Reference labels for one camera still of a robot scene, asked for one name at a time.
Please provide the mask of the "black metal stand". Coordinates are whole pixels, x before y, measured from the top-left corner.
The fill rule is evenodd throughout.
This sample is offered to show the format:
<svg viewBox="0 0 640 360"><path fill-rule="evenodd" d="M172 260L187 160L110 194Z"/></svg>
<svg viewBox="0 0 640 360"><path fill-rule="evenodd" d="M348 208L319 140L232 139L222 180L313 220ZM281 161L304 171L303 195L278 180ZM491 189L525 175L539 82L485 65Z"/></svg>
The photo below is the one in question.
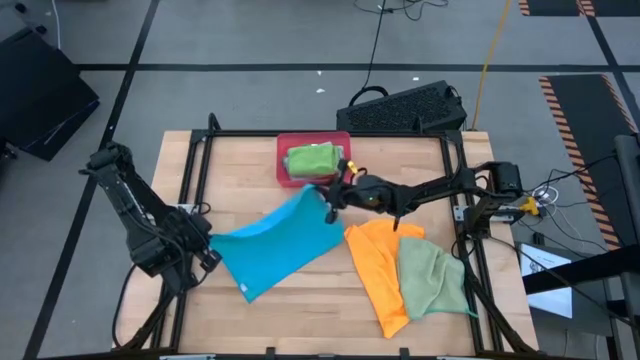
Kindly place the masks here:
<svg viewBox="0 0 640 360"><path fill-rule="evenodd" d="M524 277L525 290L535 294L561 287L617 277L624 298L601 308L611 320L627 324L640 360L640 133L614 138L615 153L633 224L635 243L621 249Z"/></svg>

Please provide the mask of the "pale green microfiber towel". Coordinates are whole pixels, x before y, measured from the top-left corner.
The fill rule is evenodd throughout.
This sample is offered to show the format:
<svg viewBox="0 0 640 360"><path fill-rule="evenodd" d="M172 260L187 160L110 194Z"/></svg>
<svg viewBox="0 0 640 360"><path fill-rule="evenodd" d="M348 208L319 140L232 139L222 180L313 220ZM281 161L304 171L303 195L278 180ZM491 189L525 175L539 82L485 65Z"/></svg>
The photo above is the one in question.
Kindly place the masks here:
<svg viewBox="0 0 640 360"><path fill-rule="evenodd" d="M410 320L432 313L478 315L464 292L463 263L438 245L421 238L402 237L397 272L404 307Z"/></svg>

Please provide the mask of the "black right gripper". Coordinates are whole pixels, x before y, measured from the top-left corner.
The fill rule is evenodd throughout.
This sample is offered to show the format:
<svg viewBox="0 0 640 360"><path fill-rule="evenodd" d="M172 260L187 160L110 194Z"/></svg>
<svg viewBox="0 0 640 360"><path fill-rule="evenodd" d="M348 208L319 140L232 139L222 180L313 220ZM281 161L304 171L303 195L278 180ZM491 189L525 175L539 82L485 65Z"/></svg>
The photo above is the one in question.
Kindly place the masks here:
<svg viewBox="0 0 640 360"><path fill-rule="evenodd" d="M344 159L338 162L337 174L324 189L324 199L329 205L325 222L333 224L338 218L339 210L353 206L379 214L391 215L394 217L395 223L398 224L401 218L398 200L399 188L373 175L361 176L362 183L345 182L345 176L349 170L348 164L349 162Z"/></svg>

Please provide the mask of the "red plastic bin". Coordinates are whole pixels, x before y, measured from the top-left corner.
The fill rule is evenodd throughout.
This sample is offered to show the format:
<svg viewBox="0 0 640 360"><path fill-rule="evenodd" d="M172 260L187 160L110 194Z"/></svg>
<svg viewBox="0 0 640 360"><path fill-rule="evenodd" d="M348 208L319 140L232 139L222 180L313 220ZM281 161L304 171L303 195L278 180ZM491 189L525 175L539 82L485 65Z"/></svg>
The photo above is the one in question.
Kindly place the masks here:
<svg viewBox="0 0 640 360"><path fill-rule="evenodd" d="M276 179L289 188L324 184L337 172L337 163L350 157L347 132L282 133L277 136Z"/></svg>

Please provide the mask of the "large black case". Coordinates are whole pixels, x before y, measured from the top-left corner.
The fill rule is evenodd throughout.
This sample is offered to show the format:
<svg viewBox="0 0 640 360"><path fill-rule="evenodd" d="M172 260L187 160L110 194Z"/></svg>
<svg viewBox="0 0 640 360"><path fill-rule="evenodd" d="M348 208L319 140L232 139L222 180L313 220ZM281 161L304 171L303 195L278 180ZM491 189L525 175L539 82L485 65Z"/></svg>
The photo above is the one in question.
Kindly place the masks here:
<svg viewBox="0 0 640 360"><path fill-rule="evenodd" d="M38 34L0 42L0 140L50 161L99 104L79 68Z"/></svg>

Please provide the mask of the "orange microfiber towel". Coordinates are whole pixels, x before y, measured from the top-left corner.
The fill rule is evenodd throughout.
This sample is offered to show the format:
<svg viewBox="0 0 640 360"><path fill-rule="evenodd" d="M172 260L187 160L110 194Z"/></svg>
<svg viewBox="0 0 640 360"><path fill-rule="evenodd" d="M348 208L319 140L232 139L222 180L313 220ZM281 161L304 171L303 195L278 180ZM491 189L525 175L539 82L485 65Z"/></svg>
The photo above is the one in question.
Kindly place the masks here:
<svg viewBox="0 0 640 360"><path fill-rule="evenodd" d="M423 227L376 219L349 226L344 233L359 278L374 308L382 334L392 338L410 320L404 307L397 275L400 239L423 239Z"/></svg>

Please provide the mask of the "blue microfiber towel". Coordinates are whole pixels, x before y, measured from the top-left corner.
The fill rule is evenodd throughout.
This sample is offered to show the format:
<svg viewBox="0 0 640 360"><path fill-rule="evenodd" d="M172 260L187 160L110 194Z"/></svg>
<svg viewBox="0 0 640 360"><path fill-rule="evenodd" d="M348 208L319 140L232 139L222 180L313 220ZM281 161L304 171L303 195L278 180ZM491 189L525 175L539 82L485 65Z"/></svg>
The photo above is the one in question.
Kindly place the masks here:
<svg viewBox="0 0 640 360"><path fill-rule="evenodd" d="M259 221L210 237L210 248L249 303L309 262L342 243L342 220L326 221L329 205L312 185L304 186Z"/></svg>

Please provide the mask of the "black metal table frame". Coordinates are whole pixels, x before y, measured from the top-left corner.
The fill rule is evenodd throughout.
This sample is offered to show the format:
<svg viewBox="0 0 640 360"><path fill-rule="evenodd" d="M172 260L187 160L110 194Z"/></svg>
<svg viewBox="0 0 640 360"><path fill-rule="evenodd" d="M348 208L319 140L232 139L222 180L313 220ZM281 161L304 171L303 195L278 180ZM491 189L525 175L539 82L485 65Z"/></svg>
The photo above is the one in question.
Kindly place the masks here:
<svg viewBox="0 0 640 360"><path fill-rule="evenodd" d="M181 183L194 131L164 134L153 178L153 189L169 203L179 200ZM212 209L206 215L215 232L227 232L259 220L287 200L296 189L276 181L277 135L281 131L221 130L212 139L207 178L202 191ZM416 135L356 134L351 149L356 164L397 183L421 183L445 174L442 145L436 138ZM197 190L203 136L193 137L197 150L188 202ZM402 224L426 229L427 238L446 250L454 241L449 200L426 204L405 217ZM511 248L489 239L484 262L496 305L524 342L538 348L531 313L520 277L518 257ZM117 333L128 341L155 306L160 280L136 270L125 295ZM357 276L346 244L317 258L248 304L221 264L181 303L167 311L163 330L152 345L188 355L207 353L214 359L338 360L364 356L393 356L407 351L414 358L428 355L476 355L473 326L480 326L483 349L493 348L486 310L479 318L459 314L432 314L405 326L391 339L381 335L374 309Z"/></svg>

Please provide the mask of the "black perforated computer case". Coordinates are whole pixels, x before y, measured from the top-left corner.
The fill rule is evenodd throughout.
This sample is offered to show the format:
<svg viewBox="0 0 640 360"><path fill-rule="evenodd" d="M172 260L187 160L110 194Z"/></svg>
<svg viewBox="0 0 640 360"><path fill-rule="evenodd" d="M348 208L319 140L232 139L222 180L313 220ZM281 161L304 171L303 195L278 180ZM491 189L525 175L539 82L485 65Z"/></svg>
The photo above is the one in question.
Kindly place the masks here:
<svg viewBox="0 0 640 360"><path fill-rule="evenodd" d="M336 127L351 133L424 133L458 130L466 118L461 96L441 80L394 94L364 87L336 112Z"/></svg>

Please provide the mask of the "black hazard striped mat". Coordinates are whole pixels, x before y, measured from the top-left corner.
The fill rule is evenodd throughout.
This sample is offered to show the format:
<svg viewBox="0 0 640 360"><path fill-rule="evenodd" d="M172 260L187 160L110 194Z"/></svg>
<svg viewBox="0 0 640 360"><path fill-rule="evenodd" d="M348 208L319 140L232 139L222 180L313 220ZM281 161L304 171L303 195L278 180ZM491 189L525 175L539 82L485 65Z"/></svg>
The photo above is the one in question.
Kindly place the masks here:
<svg viewBox="0 0 640 360"><path fill-rule="evenodd" d="M640 0L517 0L524 16L640 17Z"/></svg>
<svg viewBox="0 0 640 360"><path fill-rule="evenodd" d="M539 85L602 238L617 250L637 236L614 140L637 128L604 74L541 76Z"/></svg>

